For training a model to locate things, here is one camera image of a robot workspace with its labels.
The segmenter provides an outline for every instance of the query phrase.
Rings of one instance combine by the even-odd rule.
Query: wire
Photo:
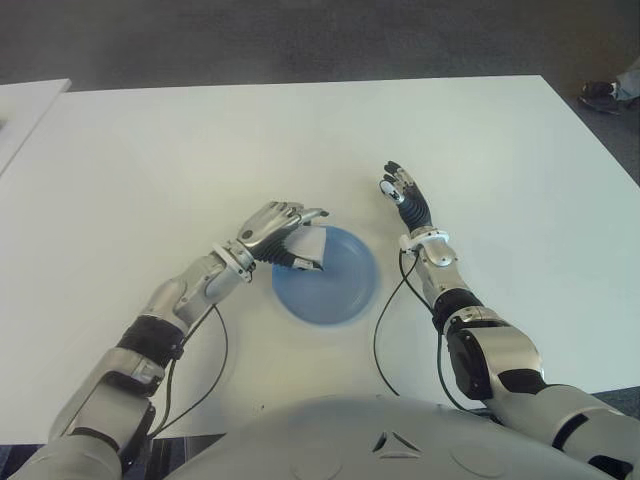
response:
[[[402,266],[402,250],[400,250],[400,252],[398,253],[398,263]],[[418,257],[416,257],[416,260],[415,262],[413,262],[413,265],[409,269],[409,272],[407,272],[407,275],[413,272],[413,269],[416,267],[417,263],[418,263]],[[389,304],[391,304],[391,300],[393,300],[393,297],[396,296],[396,293],[398,293],[398,290],[400,290],[400,287],[402,286],[402,284],[407,281],[407,275],[404,274],[402,267],[400,267],[400,271],[402,272],[402,279],[400,280],[400,283],[398,283],[396,288],[394,288],[393,293],[391,293],[391,295],[387,300],[387,303],[384,304],[384,307],[382,308],[382,311],[378,316],[378,320],[376,320],[376,328],[373,331],[373,360],[376,363],[376,368],[378,369],[378,373],[380,374],[380,377],[382,378],[384,383],[387,385],[387,387],[389,387],[389,390],[391,390],[393,394],[397,397],[399,397],[400,394],[395,388],[393,388],[393,386],[391,386],[391,384],[389,383],[389,380],[387,380],[387,377],[385,377],[384,373],[382,372],[382,367],[380,366],[380,361],[378,360],[378,341],[377,340],[378,340],[378,330],[380,328],[380,322],[382,321],[382,317],[384,317],[384,314],[387,311],[387,308],[389,308]]]
[[[378,361],[378,354],[377,354],[377,335],[378,335],[378,327],[380,326],[380,322],[382,320],[382,317],[384,316],[385,312],[387,311],[387,308],[389,307],[389,304],[391,303],[391,300],[393,299],[393,297],[396,295],[396,293],[398,293],[398,290],[400,290],[400,287],[402,286],[403,283],[406,283],[407,286],[409,287],[409,289],[413,292],[413,294],[416,296],[416,298],[420,301],[420,303],[422,303],[422,305],[424,305],[424,307],[429,311],[429,313],[431,315],[433,315],[433,309],[431,308],[431,306],[427,303],[427,301],[422,297],[422,295],[420,295],[418,293],[418,291],[415,289],[415,287],[411,284],[411,281],[409,280],[409,275],[411,275],[411,273],[413,272],[413,270],[415,269],[416,265],[418,263],[418,257],[416,256],[415,261],[413,262],[413,265],[411,266],[411,268],[409,269],[408,272],[404,271],[404,265],[402,264],[402,250],[400,250],[400,252],[398,253],[398,268],[400,269],[400,275],[402,275],[402,280],[400,280],[400,283],[398,283],[398,285],[396,286],[396,288],[394,289],[393,293],[391,294],[391,296],[389,297],[389,299],[387,300],[387,303],[385,304],[384,308],[382,309],[382,312],[380,312],[380,316],[378,317],[378,320],[376,322],[376,328],[373,334],[373,358],[375,360],[376,363],[376,367],[378,369],[378,373],[380,374],[380,377],[382,377],[382,380],[384,381],[384,383],[387,385],[387,387],[389,387],[389,390],[391,390],[396,396],[400,396],[400,394],[398,393],[398,391],[393,388],[393,386],[389,383],[389,381],[387,380],[387,378],[385,377],[384,373],[382,373],[382,368],[380,367],[380,363]],[[449,388],[447,387],[447,383],[444,380],[444,375],[442,374],[442,335],[438,334],[438,347],[437,347],[437,352],[436,352],[437,358],[436,358],[436,365],[437,365],[437,370],[438,370],[438,379],[440,380],[440,386],[442,387],[442,390],[444,391],[445,395],[447,396],[447,398],[449,399],[449,401],[451,401],[451,403],[459,410],[463,410],[465,412],[468,412],[469,410],[467,410],[466,408],[464,408],[455,398],[453,398],[453,395],[451,395],[451,392],[449,391]]]
[[[402,275],[402,280],[407,284],[407,287],[411,289],[411,291],[416,296],[416,298],[420,300],[420,302],[422,302],[422,305],[424,305],[424,307],[427,310],[429,310],[429,313],[433,315],[433,309],[431,308],[431,306],[427,303],[427,301],[424,298],[422,298],[422,295],[420,295],[418,291],[413,287],[413,285],[411,284],[408,278],[409,275],[411,274],[411,271],[415,268],[417,263],[418,263],[418,256],[416,256],[416,261],[413,263],[413,267],[411,267],[411,270],[409,270],[407,273],[404,273],[404,267],[402,265],[402,250],[400,250],[400,256],[398,257],[398,268],[400,269],[400,275]]]
[[[227,326],[226,326],[226,324],[224,322],[224,319],[222,318],[222,314],[220,313],[220,310],[218,310],[217,305],[212,305],[209,308],[209,310],[207,310],[207,312],[202,316],[202,318],[200,320],[198,320],[198,322],[193,326],[193,328],[189,331],[189,333],[184,337],[184,340],[182,341],[182,346],[184,346],[187,343],[187,341],[193,336],[193,334],[196,333],[196,330],[198,330],[198,328],[200,328],[200,325],[202,325],[202,323],[206,320],[206,318],[209,316],[209,314],[211,313],[212,310],[215,310],[216,313],[218,314],[218,317],[220,318],[220,324],[222,325],[222,331],[224,332],[224,358],[222,360],[222,367],[220,367],[220,372],[218,372],[218,375],[216,376],[216,379],[213,381],[213,383],[209,387],[209,390],[207,390],[204,393],[204,395],[202,395],[189,408],[187,408],[185,411],[183,411],[181,414],[179,414],[177,417],[175,417],[169,423],[166,423],[167,419],[169,418],[169,410],[171,409],[171,384],[172,384],[172,381],[173,381],[173,372],[175,370],[175,364],[176,364],[176,361],[172,360],[172,364],[169,367],[169,374],[167,375],[167,397],[166,397],[167,400],[166,400],[165,412],[164,412],[164,415],[162,417],[162,421],[160,422],[158,427],[152,433],[149,434],[149,438],[150,439],[157,437],[160,433],[165,431],[171,425],[176,423],[178,420],[180,420],[182,417],[187,415],[194,408],[196,408],[198,405],[200,405],[202,402],[204,402],[204,400],[216,388],[216,386],[218,385],[218,382],[220,381],[220,378],[222,377],[222,374],[224,373],[224,369],[227,366],[227,358],[229,356],[229,335],[227,333]]]
[[[442,375],[442,334],[441,333],[438,334],[438,349],[437,350],[438,351],[437,351],[436,355],[438,356],[437,357],[437,366],[438,366],[438,378],[440,379],[440,386],[442,387],[442,390],[444,390],[444,394],[447,396],[449,401],[451,403],[453,403],[453,405],[458,410],[464,410],[465,412],[468,412],[469,410],[464,408],[462,405],[460,405],[456,401],[455,398],[453,398],[453,395],[451,395],[451,392],[447,388],[447,383],[444,381],[444,376]]]

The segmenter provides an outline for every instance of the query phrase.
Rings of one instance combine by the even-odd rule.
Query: white surface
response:
[[[44,441],[155,287],[271,199],[329,210],[374,253],[380,291],[360,318],[319,328],[278,303],[260,265],[221,305],[219,389],[168,434],[386,392],[371,339],[405,231],[378,191],[388,160],[419,182],[479,298],[535,341],[549,382],[640,385],[640,190],[542,78],[69,93],[0,182],[0,443]],[[212,317],[187,345],[174,412],[215,378],[220,333]],[[380,338],[402,394],[446,402],[435,344],[402,290]]]
[[[0,175],[69,80],[0,85]]]
[[[324,247],[327,229],[322,227],[299,227],[285,240],[287,250],[318,265],[324,264]]]

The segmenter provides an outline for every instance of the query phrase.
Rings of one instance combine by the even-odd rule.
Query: blue plate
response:
[[[326,227],[323,272],[275,265],[273,289],[298,318],[330,325],[355,317],[371,300],[377,285],[373,255],[346,230]]]

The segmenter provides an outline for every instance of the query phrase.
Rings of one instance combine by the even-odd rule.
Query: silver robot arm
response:
[[[58,414],[49,444],[13,478],[117,479],[137,457],[153,422],[149,400],[165,368],[182,355],[191,326],[240,283],[254,260],[300,269],[320,268],[288,252],[284,240],[314,217],[328,215],[299,203],[271,202],[256,212],[235,240],[194,261],[162,284]]]
[[[401,249],[419,257],[424,298],[447,341],[460,391],[506,427],[613,478],[640,478],[640,422],[575,387],[546,384],[529,337],[485,307],[460,277],[449,235],[432,226],[415,182],[393,162],[385,170],[380,188],[409,228]]]

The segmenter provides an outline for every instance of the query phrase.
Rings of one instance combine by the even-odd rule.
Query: shoe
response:
[[[613,93],[613,85],[607,82],[586,82],[582,86],[583,98],[598,98],[611,95]]]
[[[606,95],[604,97],[578,97],[585,106],[588,108],[595,110],[596,112],[608,113],[610,115],[620,115],[620,108],[618,101],[613,98],[611,95]]]

